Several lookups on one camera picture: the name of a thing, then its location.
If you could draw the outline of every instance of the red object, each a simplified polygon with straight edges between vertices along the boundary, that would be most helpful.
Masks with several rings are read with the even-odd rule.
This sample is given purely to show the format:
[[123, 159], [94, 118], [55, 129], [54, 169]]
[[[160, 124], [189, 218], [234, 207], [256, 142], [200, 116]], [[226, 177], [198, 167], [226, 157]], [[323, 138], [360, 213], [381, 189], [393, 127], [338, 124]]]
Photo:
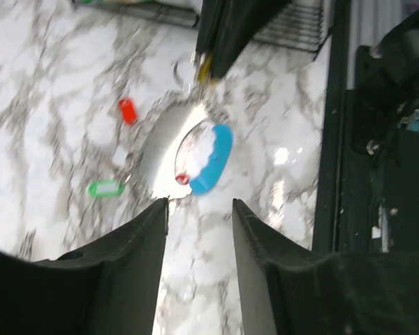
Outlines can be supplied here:
[[135, 105], [133, 104], [132, 99], [123, 98], [119, 101], [119, 109], [123, 116], [123, 120], [127, 124], [134, 124], [137, 121], [138, 115]]
[[186, 173], [179, 173], [176, 177], [175, 180], [177, 181], [177, 183], [179, 183], [180, 185], [188, 185], [189, 184], [189, 175], [187, 175]]

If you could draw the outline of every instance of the blue curved object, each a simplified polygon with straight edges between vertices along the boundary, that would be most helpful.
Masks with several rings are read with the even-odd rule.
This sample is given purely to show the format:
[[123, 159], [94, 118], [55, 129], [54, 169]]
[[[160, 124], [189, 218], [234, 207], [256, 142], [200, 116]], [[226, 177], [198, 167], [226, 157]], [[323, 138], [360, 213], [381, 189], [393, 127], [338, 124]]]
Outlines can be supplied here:
[[230, 127], [225, 124], [217, 124], [212, 128], [212, 131], [216, 134], [216, 140], [214, 141], [214, 151], [208, 158], [208, 165], [200, 171], [196, 178], [189, 181], [189, 186], [196, 195], [205, 194], [216, 186], [233, 148], [233, 133]]

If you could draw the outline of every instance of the metal rack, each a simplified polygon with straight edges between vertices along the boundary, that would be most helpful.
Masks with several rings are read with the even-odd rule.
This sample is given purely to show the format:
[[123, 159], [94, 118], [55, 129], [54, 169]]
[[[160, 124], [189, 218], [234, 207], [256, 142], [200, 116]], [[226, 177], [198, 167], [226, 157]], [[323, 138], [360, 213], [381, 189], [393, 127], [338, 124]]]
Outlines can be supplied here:
[[[155, 22], [198, 29], [200, 17], [194, 9], [150, 1], [139, 4], [118, 4], [71, 0], [77, 6], [89, 6], [114, 13], [141, 17]], [[325, 38], [324, 0], [314, 0], [312, 6], [292, 3], [254, 38], [256, 42], [287, 47], [318, 54]]]

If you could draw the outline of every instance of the wire rack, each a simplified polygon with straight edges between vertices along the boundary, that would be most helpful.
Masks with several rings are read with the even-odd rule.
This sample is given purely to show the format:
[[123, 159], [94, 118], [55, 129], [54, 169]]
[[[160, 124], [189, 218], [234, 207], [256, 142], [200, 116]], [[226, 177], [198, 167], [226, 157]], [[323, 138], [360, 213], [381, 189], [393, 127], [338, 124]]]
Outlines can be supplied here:
[[[194, 9], [171, 6], [157, 1], [138, 4], [118, 4], [104, 1], [83, 2], [71, 0], [75, 7], [89, 6], [114, 13], [141, 17], [160, 23], [198, 29], [200, 17]], [[254, 40], [259, 43], [288, 47], [318, 54], [325, 37], [325, 6], [323, 0], [314, 0], [313, 5], [291, 3]]]

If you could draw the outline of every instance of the marble countertop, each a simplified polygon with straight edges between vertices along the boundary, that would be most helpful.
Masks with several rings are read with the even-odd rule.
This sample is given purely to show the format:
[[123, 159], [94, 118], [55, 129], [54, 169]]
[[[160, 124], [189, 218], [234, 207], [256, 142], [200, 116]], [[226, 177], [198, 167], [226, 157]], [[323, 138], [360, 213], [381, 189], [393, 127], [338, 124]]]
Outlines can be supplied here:
[[[0, 250], [55, 259], [144, 209], [136, 190], [97, 200], [178, 90], [172, 64], [196, 33], [64, 0], [0, 0]], [[328, 50], [251, 44], [217, 87], [235, 146], [216, 188], [170, 209], [154, 334], [241, 334], [232, 199], [311, 247]], [[122, 96], [139, 122], [123, 124]]]

